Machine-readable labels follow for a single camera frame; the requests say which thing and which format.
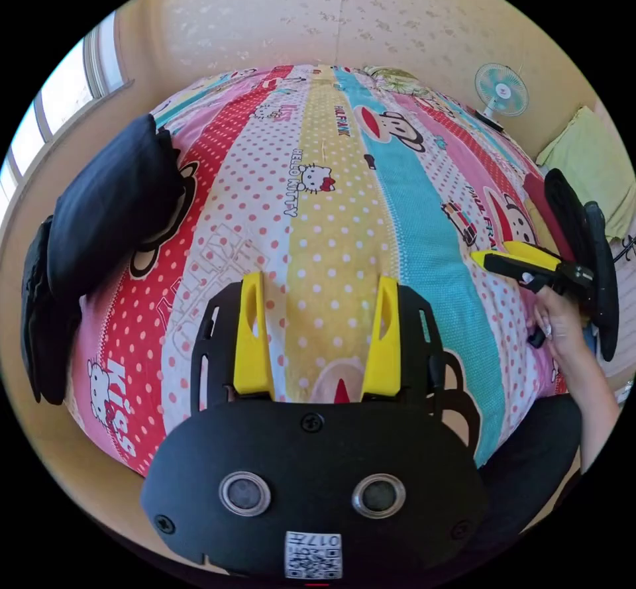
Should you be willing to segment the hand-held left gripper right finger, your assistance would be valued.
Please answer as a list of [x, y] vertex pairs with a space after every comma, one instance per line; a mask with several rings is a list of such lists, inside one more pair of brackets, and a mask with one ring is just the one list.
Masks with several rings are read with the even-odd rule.
[[363, 398], [394, 398], [401, 388], [401, 339], [398, 283], [382, 277], [378, 282]]

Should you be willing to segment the person's right hand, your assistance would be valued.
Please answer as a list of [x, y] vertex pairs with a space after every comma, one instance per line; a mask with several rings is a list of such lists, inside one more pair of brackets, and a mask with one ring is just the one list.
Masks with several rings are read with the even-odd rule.
[[527, 326], [538, 327], [544, 333], [549, 350], [563, 373], [570, 372], [592, 356], [578, 306], [548, 286], [536, 294]]

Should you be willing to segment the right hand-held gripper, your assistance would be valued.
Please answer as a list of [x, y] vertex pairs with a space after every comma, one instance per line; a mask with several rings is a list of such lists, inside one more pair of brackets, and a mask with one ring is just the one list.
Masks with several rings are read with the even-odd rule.
[[523, 190], [539, 213], [530, 218], [512, 198], [496, 206], [504, 228], [497, 249], [472, 252], [482, 269], [538, 292], [548, 286], [579, 302], [597, 300], [597, 206], [582, 205], [558, 170], [545, 178], [527, 174]]

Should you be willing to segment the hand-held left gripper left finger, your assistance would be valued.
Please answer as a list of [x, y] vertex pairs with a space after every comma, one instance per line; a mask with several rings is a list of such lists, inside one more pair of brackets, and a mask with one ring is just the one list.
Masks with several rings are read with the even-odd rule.
[[273, 397], [274, 380], [261, 273], [244, 276], [240, 283], [238, 312], [233, 388], [242, 397]]

